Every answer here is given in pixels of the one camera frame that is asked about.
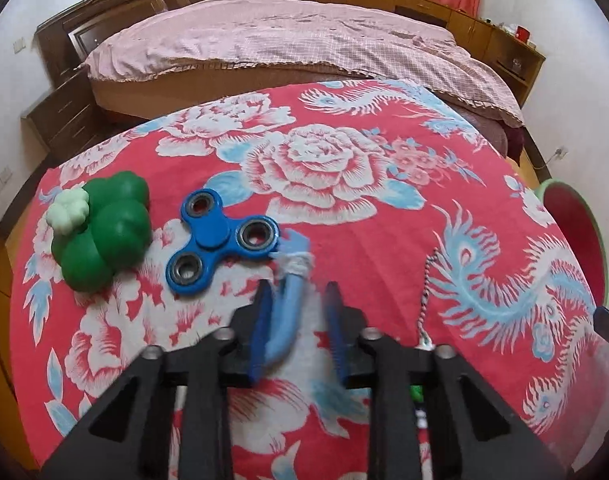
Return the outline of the red floral table cloth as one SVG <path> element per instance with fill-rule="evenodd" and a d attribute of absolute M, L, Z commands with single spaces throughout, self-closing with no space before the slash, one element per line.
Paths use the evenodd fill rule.
<path fill-rule="evenodd" d="M 47 208 L 122 170 L 149 186 L 142 265 L 95 296 L 52 255 Z M 271 263 L 224 263 L 207 290 L 164 278 L 188 240 L 182 199 L 220 193 L 234 217 L 267 214 L 309 237 L 311 296 L 294 351 L 233 398 L 238 478 L 362 479 L 367 401 L 331 374 L 321 290 L 405 344 L 425 320 L 517 411 L 562 465 L 609 427 L 606 345 L 589 284 L 559 227 L 506 160 L 452 108 L 405 81 L 300 84 L 227 96 L 147 122 L 50 170 L 14 270 L 10 356 L 29 448 L 44 462 L 146 344 L 175 350 L 223 326 Z"/>

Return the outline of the pink checked bedspread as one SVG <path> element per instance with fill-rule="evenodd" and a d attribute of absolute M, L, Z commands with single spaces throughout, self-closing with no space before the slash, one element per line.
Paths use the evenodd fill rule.
<path fill-rule="evenodd" d="M 204 0 L 116 32 L 84 60 L 96 81 L 144 82 L 219 63 L 311 67 L 409 79 L 511 128 L 525 122 L 513 92 L 445 28 L 390 12 L 302 0 Z"/>

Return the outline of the dark wooden nightstand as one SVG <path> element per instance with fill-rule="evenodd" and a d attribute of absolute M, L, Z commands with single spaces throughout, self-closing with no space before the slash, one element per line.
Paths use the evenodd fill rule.
<path fill-rule="evenodd" d="M 79 70 L 22 116 L 50 156 L 65 162 L 110 136 L 85 70 Z"/>

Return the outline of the green clover-shaped toy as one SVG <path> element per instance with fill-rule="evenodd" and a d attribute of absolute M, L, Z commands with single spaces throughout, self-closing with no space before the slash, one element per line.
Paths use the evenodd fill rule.
<path fill-rule="evenodd" d="M 95 294 L 114 275 L 138 266 L 152 242 L 146 180 L 120 171 L 63 190 L 47 208 L 52 255 L 67 285 Z"/>

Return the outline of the dark wooden headboard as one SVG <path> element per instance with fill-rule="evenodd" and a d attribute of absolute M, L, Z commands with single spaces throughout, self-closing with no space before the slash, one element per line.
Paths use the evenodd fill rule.
<path fill-rule="evenodd" d="M 156 14 L 202 0 L 82 0 L 43 22 L 36 40 L 50 77 L 57 87 L 103 41 Z"/>

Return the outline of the red bin with green rim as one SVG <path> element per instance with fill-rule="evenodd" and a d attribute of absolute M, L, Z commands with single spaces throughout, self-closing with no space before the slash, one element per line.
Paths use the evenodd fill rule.
<path fill-rule="evenodd" d="M 604 307 L 609 295 L 607 252 L 591 207 L 573 186 L 556 179 L 541 183 L 535 194 L 566 237 L 596 303 Z"/>

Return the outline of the blue fidget spinner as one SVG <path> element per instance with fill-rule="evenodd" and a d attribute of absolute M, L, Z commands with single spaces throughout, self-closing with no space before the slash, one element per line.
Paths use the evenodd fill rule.
<path fill-rule="evenodd" d="M 262 260 L 280 242 L 275 220 L 264 214 L 228 217 L 221 195 L 212 188 L 199 188 L 184 198 L 181 220 L 190 231 L 190 239 L 166 266 L 168 286 L 180 296 L 194 296 L 207 289 L 225 259 Z"/>

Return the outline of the red cup on shelf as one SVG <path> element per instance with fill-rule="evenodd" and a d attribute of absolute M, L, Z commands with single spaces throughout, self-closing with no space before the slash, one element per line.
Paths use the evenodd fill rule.
<path fill-rule="evenodd" d="M 525 27 L 517 26 L 515 37 L 524 44 L 527 44 L 530 39 L 530 32 Z"/>

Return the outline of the wooden corner shelf unit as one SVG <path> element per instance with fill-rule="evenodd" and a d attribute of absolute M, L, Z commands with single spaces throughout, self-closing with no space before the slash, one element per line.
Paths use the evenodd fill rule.
<path fill-rule="evenodd" d="M 505 81 L 520 107 L 525 106 L 546 58 L 504 29 L 492 27 L 482 61 Z"/>

